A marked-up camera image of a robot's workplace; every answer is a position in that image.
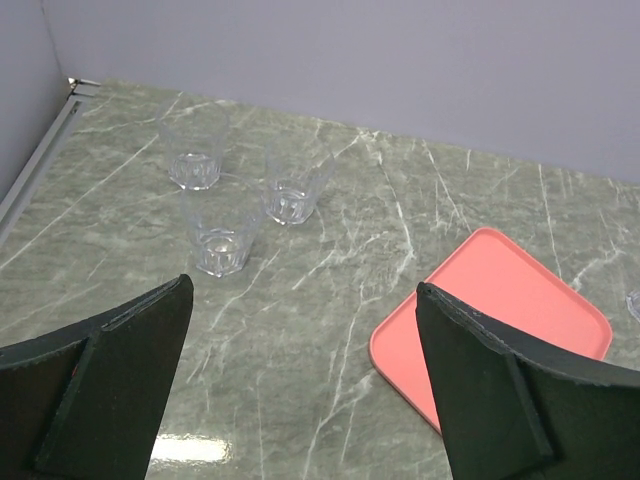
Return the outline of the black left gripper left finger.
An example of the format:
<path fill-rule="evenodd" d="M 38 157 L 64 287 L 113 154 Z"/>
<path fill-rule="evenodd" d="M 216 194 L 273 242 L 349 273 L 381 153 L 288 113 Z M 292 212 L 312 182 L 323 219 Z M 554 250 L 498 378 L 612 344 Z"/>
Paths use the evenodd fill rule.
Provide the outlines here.
<path fill-rule="evenodd" d="M 2 478 L 144 478 L 193 300 L 193 282 L 182 274 L 2 347 Z"/>

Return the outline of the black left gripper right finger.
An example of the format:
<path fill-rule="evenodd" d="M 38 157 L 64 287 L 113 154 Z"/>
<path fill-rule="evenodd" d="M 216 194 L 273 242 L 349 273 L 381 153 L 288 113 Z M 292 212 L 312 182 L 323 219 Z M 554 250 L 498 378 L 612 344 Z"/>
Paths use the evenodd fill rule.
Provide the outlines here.
<path fill-rule="evenodd" d="M 554 346 L 432 283 L 416 298 L 453 478 L 638 478 L 638 371 Z"/>

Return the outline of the clear faceted glass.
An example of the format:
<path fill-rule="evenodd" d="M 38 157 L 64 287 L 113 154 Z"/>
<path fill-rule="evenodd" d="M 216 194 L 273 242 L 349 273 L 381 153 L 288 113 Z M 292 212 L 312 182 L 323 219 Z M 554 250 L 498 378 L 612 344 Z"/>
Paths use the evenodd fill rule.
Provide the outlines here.
<path fill-rule="evenodd" d="M 206 190 L 220 176 L 230 119 L 218 103 L 179 93 L 158 108 L 156 124 L 169 178 L 183 190 Z"/>
<path fill-rule="evenodd" d="M 244 267 L 265 218 L 256 182 L 222 173 L 209 188 L 180 197 L 197 269 L 221 278 Z"/>
<path fill-rule="evenodd" d="M 625 303 L 630 315 L 640 322 L 640 290 L 636 289 L 627 293 Z"/>
<path fill-rule="evenodd" d="M 335 170 L 331 149 L 310 134 L 284 131 L 265 149 L 266 213 L 281 225 L 299 225 L 314 212 Z"/>

